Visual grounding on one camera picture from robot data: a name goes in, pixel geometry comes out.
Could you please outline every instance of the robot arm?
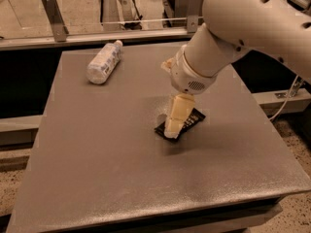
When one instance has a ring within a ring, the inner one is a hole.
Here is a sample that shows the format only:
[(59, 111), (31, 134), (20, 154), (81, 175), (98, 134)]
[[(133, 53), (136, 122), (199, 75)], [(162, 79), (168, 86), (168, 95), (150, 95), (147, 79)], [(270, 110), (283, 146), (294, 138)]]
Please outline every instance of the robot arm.
[(311, 83), (311, 17), (286, 0), (204, 0), (205, 23), (171, 63), (171, 99), (165, 136), (175, 138), (206, 90), (228, 64), (249, 50), (263, 52)]

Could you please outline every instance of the white bottle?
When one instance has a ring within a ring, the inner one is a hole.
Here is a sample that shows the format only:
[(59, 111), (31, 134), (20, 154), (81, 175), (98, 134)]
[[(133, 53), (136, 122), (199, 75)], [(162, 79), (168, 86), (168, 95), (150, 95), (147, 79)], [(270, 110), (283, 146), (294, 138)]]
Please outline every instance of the white bottle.
[(121, 60), (122, 41), (108, 43), (93, 58), (86, 68), (86, 76), (89, 81), (96, 84), (105, 83), (109, 75)]

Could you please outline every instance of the white cable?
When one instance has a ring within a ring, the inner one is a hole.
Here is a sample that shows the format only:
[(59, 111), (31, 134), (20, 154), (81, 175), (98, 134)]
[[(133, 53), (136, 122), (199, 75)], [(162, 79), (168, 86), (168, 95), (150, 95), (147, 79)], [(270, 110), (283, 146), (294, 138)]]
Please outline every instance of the white cable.
[(294, 84), (296, 83), (296, 81), (298, 80), (298, 78), (299, 78), (299, 76), (296, 76), (296, 77), (294, 78), (294, 81), (293, 81), (293, 83), (292, 83), (292, 86), (291, 86), (290, 90), (288, 91), (288, 94), (287, 94), (287, 96), (286, 96), (286, 99), (285, 99), (283, 105), (281, 106), (281, 108), (279, 109), (279, 111), (278, 111), (274, 116), (272, 116), (272, 117), (269, 118), (270, 120), (274, 120), (275, 117), (277, 117), (277, 116), (282, 112), (282, 110), (284, 109), (284, 107), (286, 106), (286, 104), (288, 103), (288, 101), (289, 101), (290, 98), (291, 98), (291, 93), (292, 93), (292, 90), (293, 90), (293, 88), (294, 88)]

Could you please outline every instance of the table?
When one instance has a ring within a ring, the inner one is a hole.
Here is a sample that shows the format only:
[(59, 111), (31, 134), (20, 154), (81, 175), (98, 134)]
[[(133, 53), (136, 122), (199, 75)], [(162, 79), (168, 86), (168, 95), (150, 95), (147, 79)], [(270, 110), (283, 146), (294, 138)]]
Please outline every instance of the table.
[(160, 64), (181, 44), (124, 47), (103, 85), (86, 79), (99, 50), (62, 54), (8, 232), (219, 232), (263, 223), (280, 198), (311, 190), (231, 66), (196, 96), (204, 121), (177, 144), (157, 136), (176, 93)]

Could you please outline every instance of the bottle cap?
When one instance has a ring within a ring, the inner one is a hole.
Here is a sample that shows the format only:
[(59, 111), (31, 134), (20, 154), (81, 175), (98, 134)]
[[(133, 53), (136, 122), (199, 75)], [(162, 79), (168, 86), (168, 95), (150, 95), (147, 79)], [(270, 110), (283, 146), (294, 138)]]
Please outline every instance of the bottle cap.
[(123, 46), (123, 42), (120, 40), (116, 40), (114, 44), (118, 45), (120, 48)]

